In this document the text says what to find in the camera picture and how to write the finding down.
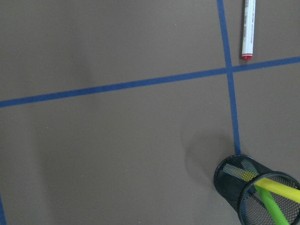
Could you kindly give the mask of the red white marker pen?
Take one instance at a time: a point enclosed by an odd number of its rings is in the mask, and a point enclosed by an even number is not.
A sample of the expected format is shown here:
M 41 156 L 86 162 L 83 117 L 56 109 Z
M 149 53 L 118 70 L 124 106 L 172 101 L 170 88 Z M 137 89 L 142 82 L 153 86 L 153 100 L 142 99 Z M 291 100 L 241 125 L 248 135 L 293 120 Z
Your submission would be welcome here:
M 256 0 L 246 0 L 244 7 L 244 24 L 241 58 L 251 60 L 254 49 Z

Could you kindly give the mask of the black mesh pen cup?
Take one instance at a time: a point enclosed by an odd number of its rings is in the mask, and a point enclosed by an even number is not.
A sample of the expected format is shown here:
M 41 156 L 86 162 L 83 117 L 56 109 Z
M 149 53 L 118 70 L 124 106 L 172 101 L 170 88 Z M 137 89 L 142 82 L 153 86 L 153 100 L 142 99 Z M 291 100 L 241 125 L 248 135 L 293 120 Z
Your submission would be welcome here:
M 299 190 L 299 182 L 247 155 L 224 159 L 215 170 L 214 185 L 243 225 L 297 225 L 300 221 L 300 203 L 292 192 Z

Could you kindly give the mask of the green highlighter pen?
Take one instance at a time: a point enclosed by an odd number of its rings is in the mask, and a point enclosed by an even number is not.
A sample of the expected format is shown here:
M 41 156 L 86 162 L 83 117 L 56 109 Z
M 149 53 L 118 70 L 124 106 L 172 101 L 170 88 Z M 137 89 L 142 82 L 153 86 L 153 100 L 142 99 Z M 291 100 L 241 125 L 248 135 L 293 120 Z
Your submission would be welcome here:
M 253 166 L 257 170 L 252 161 L 243 160 L 241 164 L 244 169 L 246 166 Z M 275 194 L 260 187 L 254 187 L 254 179 L 248 182 L 240 202 L 243 223 L 246 225 L 289 225 L 290 221 L 285 216 L 285 210 L 281 208 L 279 200 L 275 199 Z

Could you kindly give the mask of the yellow highlighter pen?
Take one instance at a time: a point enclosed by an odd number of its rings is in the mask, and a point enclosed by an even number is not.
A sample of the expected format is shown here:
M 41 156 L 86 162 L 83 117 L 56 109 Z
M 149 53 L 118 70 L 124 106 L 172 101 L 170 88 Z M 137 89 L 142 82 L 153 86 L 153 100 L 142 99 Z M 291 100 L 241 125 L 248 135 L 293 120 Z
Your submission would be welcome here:
M 245 169 L 241 169 L 230 164 L 225 164 L 223 167 L 223 172 L 242 181 L 251 181 L 252 179 L 257 178 L 259 175 L 258 171 L 253 166 L 246 166 Z M 258 181 L 254 182 L 254 187 L 262 188 L 263 190 L 275 193 L 296 203 L 300 203 L 300 191 L 298 189 L 274 180 L 260 178 Z

